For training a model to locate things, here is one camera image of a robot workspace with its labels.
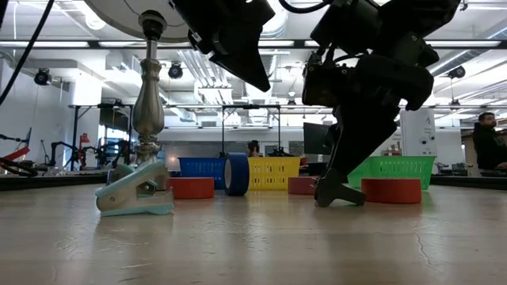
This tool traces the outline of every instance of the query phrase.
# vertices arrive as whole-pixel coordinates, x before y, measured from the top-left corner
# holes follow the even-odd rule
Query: wooden table surface
[[[101,218],[96,186],[0,192],[0,284],[507,284],[507,192],[421,205],[251,192]]]

